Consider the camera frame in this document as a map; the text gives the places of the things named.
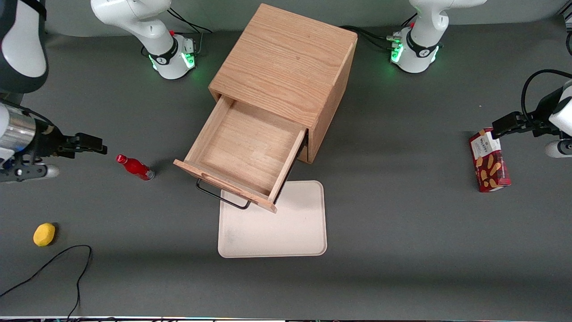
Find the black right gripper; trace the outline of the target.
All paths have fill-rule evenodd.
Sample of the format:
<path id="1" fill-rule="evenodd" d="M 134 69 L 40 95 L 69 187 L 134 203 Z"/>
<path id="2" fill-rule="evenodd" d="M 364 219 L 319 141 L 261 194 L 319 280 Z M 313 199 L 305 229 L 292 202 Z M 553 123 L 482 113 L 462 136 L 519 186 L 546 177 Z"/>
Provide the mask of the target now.
<path id="1" fill-rule="evenodd" d="M 92 135 L 78 133 L 75 136 L 64 135 L 58 127 L 46 122 L 35 123 L 34 138 L 30 143 L 30 153 L 35 157 L 74 158 L 76 153 L 93 152 L 102 155 L 108 153 L 103 140 Z"/>

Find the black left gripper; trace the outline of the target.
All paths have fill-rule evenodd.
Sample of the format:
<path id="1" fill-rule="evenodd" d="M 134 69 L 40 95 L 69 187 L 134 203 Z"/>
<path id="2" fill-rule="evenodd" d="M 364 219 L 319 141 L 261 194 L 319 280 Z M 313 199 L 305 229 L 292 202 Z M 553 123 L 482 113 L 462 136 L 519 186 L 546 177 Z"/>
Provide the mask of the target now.
<path id="1" fill-rule="evenodd" d="M 529 131 L 532 131 L 534 136 L 544 134 L 563 136 L 562 131 L 549 120 L 550 116 L 560 113 L 564 109 L 564 101 L 560 102 L 563 91 L 563 88 L 560 87 L 538 102 L 536 110 L 528 114 L 531 121 L 530 126 L 527 126 L 527 117 L 521 112 L 511 112 L 492 122 L 493 138 L 496 140 L 510 134 L 521 134 Z"/>

